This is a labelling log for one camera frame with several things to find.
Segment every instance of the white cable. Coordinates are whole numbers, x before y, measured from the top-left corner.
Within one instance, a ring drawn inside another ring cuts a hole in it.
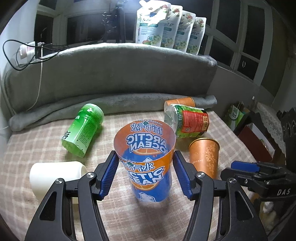
[[[42,57],[43,57],[43,48],[41,48],[41,59],[42,59]],[[39,94],[40,94],[41,80],[42,80],[42,71],[43,71],[43,61],[41,61],[40,81],[39,81],[39,89],[38,89],[37,98],[35,100],[35,103],[29,109],[27,109],[26,111],[32,109],[36,105],[36,103],[38,101]]]
[[[7,129],[9,126],[1,128],[0,131]]]

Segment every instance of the plaid tablecloth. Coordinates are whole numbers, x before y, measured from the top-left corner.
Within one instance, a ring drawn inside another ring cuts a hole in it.
[[[208,134],[221,147],[218,176],[234,160],[254,162],[249,150],[225,123],[213,111],[208,114]],[[29,182],[30,169],[34,163],[81,161],[88,171],[93,171],[113,150],[113,138],[121,127],[138,119],[163,120],[163,116],[163,112],[106,116],[102,133],[92,140],[84,158],[70,154],[61,145],[61,137],[72,120],[60,120],[14,133],[0,167],[0,213],[7,225],[21,241],[24,240],[38,207]],[[189,142],[190,140],[182,140],[176,145],[187,160]],[[109,195],[98,202],[111,241],[141,241],[149,237],[156,241],[183,239],[194,202],[183,195],[173,168],[172,177],[169,198],[161,203],[142,203],[134,198],[127,173],[122,164],[119,165]],[[77,205],[74,205],[74,219],[77,240],[83,240]],[[215,239],[217,219],[218,200],[215,198],[209,240]]]

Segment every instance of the copper paper cup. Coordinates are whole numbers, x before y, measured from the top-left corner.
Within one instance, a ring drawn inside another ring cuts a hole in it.
[[[175,99],[175,100],[167,100],[164,105],[164,110],[170,105],[170,104],[183,104],[186,106],[195,107],[194,100],[191,97],[186,97],[182,99]]]
[[[196,170],[216,178],[220,145],[209,138],[199,138],[189,145],[190,163]]]

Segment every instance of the green plastic bottle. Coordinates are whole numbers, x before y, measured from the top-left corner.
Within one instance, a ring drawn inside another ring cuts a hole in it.
[[[104,113],[95,104],[86,104],[62,137],[62,145],[72,154],[84,157],[95,132],[103,123]]]

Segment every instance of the plastic cup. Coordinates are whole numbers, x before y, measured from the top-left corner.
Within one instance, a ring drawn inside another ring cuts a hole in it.
[[[159,120],[134,121],[117,132],[114,148],[137,199],[160,202],[169,196],[175,144],[175,132]]]

